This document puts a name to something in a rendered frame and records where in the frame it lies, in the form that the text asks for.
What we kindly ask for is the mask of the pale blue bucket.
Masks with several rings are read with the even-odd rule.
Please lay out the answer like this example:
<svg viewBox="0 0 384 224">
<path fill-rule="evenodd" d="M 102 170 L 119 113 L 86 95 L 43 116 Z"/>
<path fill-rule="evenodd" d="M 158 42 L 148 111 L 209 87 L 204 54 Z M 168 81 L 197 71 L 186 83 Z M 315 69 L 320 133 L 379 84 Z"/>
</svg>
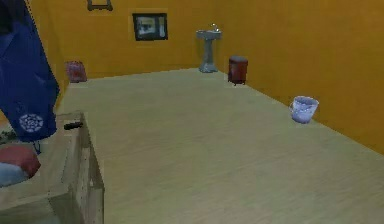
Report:
<svg viewBox="0 0 384 224">
<path fill-rule="evenodd" d="M 289 106 L 291 118 L 295 122 L 307 124 L 311 121 L 318 106 L 319 101 L 314 98 L 296 96 Z"/>
</svg>

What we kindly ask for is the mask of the red cushion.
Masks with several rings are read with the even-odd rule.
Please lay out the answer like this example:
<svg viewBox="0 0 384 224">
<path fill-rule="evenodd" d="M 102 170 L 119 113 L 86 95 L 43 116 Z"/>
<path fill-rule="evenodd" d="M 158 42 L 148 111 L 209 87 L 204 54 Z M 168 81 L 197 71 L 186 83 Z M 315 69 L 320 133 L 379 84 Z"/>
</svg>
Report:
<svg viewBox="0 0 384 224">
<path fill-rule="evenodd" d="M 0 149 L 0 163 L 16 165 L 29 178 L 33 177 L 41 167 L 36 153 L 24 146 L 11 145 Z"/>
</svg>

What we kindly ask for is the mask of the dark frame on wall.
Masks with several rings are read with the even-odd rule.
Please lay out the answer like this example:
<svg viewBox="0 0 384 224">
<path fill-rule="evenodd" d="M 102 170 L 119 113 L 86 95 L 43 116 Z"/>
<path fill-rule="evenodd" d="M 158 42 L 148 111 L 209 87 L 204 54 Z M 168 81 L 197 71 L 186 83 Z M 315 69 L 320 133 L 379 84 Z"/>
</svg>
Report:
<svg viewBox="0 0 384 224">
<path fill-rule="evenodd" d="M 111 0 L 87 0 L 87 9 L 112 11 L 113 6 Z"/>
</svg>

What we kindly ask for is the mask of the blue hanging cloth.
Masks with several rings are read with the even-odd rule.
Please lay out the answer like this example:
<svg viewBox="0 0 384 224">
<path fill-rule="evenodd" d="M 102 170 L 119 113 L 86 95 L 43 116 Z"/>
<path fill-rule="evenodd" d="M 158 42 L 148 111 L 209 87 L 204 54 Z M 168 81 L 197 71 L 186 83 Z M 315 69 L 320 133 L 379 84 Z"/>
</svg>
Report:
<svg viewBox="0 0 384 224">
<path fill-rule="evenodd" d="M 56 132 L 59 92 L 25 1 L 0 0 L 0 110 L 21 141 Z"/>
</svg>

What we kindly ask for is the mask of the grey pedestal sink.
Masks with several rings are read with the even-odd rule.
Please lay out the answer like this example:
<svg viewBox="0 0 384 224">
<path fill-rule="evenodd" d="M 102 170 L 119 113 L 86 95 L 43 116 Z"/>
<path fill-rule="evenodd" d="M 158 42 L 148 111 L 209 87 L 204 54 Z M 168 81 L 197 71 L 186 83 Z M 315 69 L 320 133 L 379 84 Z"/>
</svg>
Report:
<svg viewBox="0 0 384 224">
<path fill-rule="evenodd" d="M 199 66 L 199 71 L 202 73 L 214 73 L 218 71 L 213 60 L 213 41 L 219 40 L 222 37 L 222 31 L 216 23 L 212 23 L 210 27 L 210 30 L 196 31 L 196 37 L 204 40 L 203 60 Z"/>
</svg>

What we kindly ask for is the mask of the dark red bin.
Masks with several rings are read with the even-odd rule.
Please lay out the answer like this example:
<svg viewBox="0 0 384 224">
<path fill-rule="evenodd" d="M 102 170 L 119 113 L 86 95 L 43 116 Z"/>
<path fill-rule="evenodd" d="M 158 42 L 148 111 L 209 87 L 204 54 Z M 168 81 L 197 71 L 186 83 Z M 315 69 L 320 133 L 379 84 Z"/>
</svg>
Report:
<svg viewBox="0 0 384 224">
<path fill-rule="evenodd" d="M 231 56 L 229 58 L 228 81 L 237 84 L 246 83 L 248 60 L 242 56 Z"/>
</svg>

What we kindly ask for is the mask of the black framed wall picture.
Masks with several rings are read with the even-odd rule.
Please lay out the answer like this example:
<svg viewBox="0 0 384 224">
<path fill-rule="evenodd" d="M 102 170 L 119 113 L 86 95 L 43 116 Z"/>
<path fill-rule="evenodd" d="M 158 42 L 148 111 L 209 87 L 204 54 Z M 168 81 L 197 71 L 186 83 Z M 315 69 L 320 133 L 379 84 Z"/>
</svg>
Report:
<svg viewBox="0 0 384 224">
<path fill-rule="evenodd" d="M 166 13 L 133 13 L 136 41 L 157 41 L 168 39 Z"/>
</svg>

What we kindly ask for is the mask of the pale blue cushion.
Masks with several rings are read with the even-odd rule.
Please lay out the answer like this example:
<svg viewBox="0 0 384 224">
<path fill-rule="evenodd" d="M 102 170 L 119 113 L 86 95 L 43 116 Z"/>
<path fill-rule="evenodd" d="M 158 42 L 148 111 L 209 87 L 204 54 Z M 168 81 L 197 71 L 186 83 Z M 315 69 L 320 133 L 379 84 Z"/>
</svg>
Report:
<svg viewBox="0 0 384 224">
<path fill-rule="evenodd" d="M 0 163 L 0 188 L 23 182 L 29 175 L 20 166 Z"/>
</svg>

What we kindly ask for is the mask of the pink red bag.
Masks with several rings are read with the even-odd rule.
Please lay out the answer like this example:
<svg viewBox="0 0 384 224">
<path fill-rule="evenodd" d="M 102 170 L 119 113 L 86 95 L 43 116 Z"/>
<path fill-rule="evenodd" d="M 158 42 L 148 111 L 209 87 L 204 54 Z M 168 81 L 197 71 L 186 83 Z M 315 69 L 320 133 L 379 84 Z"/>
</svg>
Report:
<svg viewBox="0 0 384 224">
<path fill-rule="evenodd" d="M 85 82 L 87 80 L 85 67 L 81 61 L 68 61 L 65 63 L 65 67 L 71 83 Z"/>
</svg>

